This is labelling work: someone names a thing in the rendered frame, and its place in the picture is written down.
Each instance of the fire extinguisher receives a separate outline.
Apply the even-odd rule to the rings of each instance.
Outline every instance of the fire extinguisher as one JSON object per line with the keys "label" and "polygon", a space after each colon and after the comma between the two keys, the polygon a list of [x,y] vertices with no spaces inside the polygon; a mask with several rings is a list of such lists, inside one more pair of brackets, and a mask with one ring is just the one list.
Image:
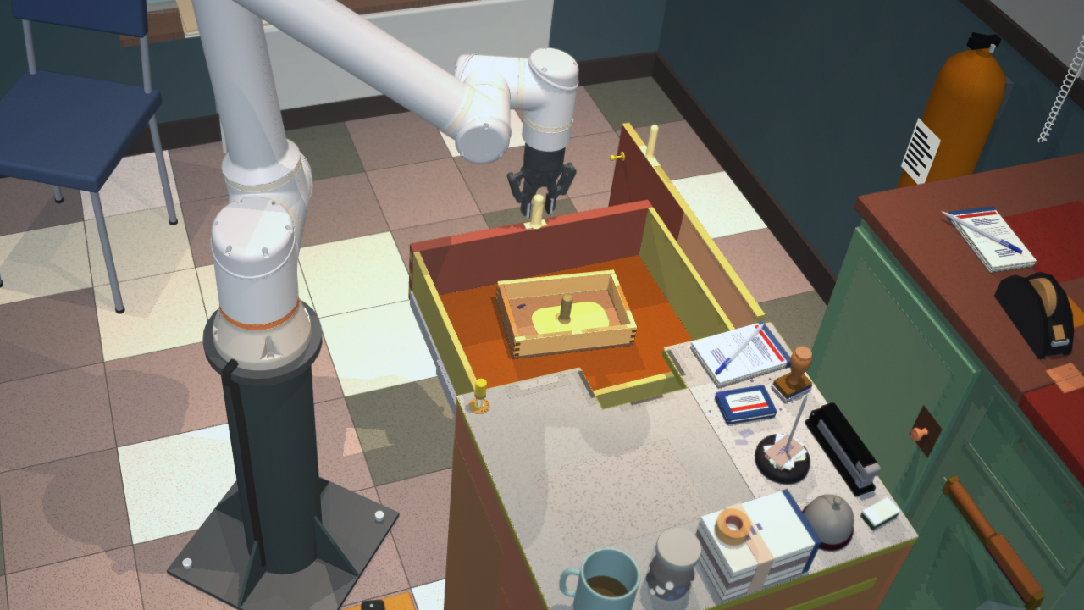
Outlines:
{"label": "fire extinguisher", "polygon": [[[997,35],[971,33],[970,50],[949,57],[941,67],[896,187],[975,172],[1005,98],[1005,73],[993,55],[1001,43]],[[932,138],[921,130],[922,124]]]}

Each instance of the gray speckled countertop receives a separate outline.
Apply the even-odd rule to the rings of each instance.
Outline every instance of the gray speckled countertop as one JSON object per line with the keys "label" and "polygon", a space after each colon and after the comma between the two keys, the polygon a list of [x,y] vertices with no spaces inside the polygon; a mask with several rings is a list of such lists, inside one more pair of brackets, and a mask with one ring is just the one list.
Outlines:
{"label": "gray speckled countertop", "polygon": [[[691,346],[670,349],[687,390],[620,407],[599,407],[579,369],[492,388],[487,395],[492,406],[483,415],[465,408],[469,394],[460,397],[464,405],[460,414],[467,418],[553,610],[571,608],[572,598],[560,593],[557,581],[566,568],[580,568],[591,550],[607,546],[624,550],[636,560],[643,580],[663,531],[694,532],[704,515],[784,488],[801,507],[834,493],[854,510],[854,538],[841,550],[818,551],[811,572],[917,537],[903,515],[872,531],[860,514],[888,492],[878,479],[874,494],[855,497],[813,439],[806,444],[813,462],[805,480],[784,486],[764,479],[753,464],[753,443],[771,432],[788,432],[799,403],[776,401],[776,418],[726,426],[714,404],[718,389]],[[728,388],[769,386],[780,375]],[[806,415],[823,404],[814,388]],[[749,444],[736,445],[745,429],[753,431]],[[804,425],[795,437],[806,440]],[[569,579],[569,586],[575,588],[575,582]],[[698,566],[693,588],[682,601],[657,600],[641,582],[634,608],[704,610],[718,603]]]}

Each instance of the gray bell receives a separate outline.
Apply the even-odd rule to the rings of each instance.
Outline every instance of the gray bell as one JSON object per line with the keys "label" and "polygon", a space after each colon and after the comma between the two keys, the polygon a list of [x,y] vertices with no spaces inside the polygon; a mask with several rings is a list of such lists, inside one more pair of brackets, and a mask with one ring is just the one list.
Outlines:
{"label": "gray bell", "polygon": [[854,511],[843,498],[831,494],[817,496],[802,512],[821,538],[821,548],[836,550],[851,542],[851,535],[854,534]]}

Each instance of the mug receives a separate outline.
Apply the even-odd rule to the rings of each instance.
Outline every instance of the mug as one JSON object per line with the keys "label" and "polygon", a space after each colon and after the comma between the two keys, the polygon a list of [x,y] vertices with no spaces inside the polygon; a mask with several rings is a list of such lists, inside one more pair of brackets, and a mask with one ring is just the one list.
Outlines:
{"label": "mug", "polygon": [[[576,590],[565,583],[576,574]],[[624,551],[601,548],[591,551],[583,567],[569,568],[560,574],[560,592],[573,598],[573,610],[631,610],[640,587],[640,567]]]}

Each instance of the chair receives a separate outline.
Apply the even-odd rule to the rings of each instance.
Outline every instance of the chair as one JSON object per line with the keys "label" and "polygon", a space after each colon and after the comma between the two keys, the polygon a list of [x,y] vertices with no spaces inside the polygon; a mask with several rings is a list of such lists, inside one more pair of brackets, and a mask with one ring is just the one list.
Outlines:
{"label": "chair", "polygon": [[[56,203],[64,200],[61,186],[90,193],[114,308],[122,314],[99,192],[144,125],[151,127],[169,223],[177,224],[154,117],[162,93],[151,88],[146,0],[12,0],[11,8],[15,18],[23,20],[29,69],[0,99],[0,174],[52,184]],[[34,21],[139,38],[143,87],[39,70],[30,31]]]}

